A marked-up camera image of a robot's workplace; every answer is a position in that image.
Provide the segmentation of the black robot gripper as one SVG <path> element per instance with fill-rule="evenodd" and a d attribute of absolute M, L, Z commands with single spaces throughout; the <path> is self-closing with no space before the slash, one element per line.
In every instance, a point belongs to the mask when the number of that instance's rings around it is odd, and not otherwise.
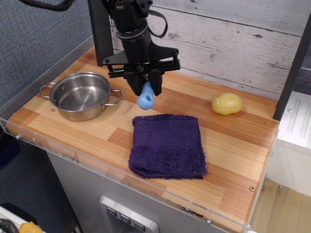
<path fill-rule="evenodd" d="M 103 64 L 109 70 L 111 78 L 124 76 L 128 85 L 136 95 L 142 93 L 143 85 L 147 82 L 148 71 L 149 81 L 154 94 L 162 92 L 162 74 L 166 71 L 180 69 L 178 59 L 179 51 L 176 48 L 162 47 L 156 45 L 151 37 L 129 38 L 118 35 L 123 45 L 123 51 L 105 57 Z"/>

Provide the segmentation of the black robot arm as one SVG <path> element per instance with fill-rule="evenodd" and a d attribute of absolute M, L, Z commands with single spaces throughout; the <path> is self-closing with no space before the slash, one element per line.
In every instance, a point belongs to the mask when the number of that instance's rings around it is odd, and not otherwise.
<path fill-rule="evenodd" d="M 148 26 L 147 17 L 164 17 L 150 10 L 152 3 L 151 0 L 103 1 L 123 45 L 122 52 L 104 58 L 103 64 L 110 78 L 123 77 L 137 96 L 145 83 L 151 84 L 156 96 L 160 95 L 163 74 L 180 69 L 178 49 L 161 47 L 152 41 L 154 32 Z"/>

